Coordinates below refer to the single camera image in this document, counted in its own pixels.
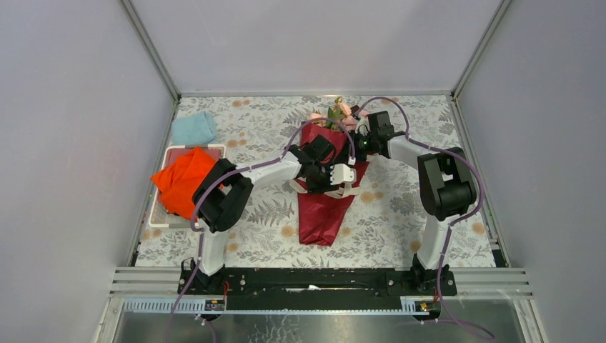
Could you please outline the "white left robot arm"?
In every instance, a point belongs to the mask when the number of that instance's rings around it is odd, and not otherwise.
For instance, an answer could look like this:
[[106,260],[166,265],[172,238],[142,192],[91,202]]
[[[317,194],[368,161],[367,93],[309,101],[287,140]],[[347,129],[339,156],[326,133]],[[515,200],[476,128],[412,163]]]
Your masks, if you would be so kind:
[[349,155],[316,136],[310,143],[293,144],[275,157],[247,164],[218,159],[192,195],[191,226],[201,233],[194,284],[203,293],[217,291],[225,266],[224,248],[229,231],[242,218],[253,192],[278,183],[303,181],[310,194],[327,194],[357,178]]

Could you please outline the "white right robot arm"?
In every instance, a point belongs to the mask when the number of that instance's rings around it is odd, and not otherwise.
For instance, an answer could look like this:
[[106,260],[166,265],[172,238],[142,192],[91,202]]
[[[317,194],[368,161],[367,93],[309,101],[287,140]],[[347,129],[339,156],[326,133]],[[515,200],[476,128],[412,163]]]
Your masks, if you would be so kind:
[[409,278],[411,288],[428,294],[438,285],[434,270],[446,264],[449,224],[468,213],[477,200],[472,165],[458,146],[441,149],[396,131],[385,111],[363,116],[355,129],[357,157],[380,155],[417,170],[419,197],[427,222],[415,262],[422,267]]

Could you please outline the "dark red wrapping paper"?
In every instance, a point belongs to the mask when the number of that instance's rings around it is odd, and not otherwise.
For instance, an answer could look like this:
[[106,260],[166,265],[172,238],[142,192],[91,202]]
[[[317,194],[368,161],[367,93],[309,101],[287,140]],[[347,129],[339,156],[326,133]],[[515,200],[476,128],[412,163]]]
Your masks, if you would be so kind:
[[[317,136],[323,136],[335,147],[336,163],[347,160],[349,141],[345,133],[310,124],[303,128],[300,142],[310,143]],[[354,199],[353,194],[337,199],[325,194],[299,193],[297,195],[299,242],[306,245],[331,246]]]

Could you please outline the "cream ribbon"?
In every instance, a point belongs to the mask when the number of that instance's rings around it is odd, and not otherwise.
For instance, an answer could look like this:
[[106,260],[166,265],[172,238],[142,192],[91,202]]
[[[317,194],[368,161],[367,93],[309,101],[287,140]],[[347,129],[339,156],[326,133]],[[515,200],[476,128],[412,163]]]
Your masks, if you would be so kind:
[[[299,181],[303,178],[292,179],[289,181],[289,186],[299,194],[311,194],[311,192],[305,189]],[[360,187],[352,186],[352,183],[345,183],[343,187],[338,187],[336,190],[322,192],[323,195],[331,197],[333,199],[344,199],[347,197],[353,197],[360,193]]]

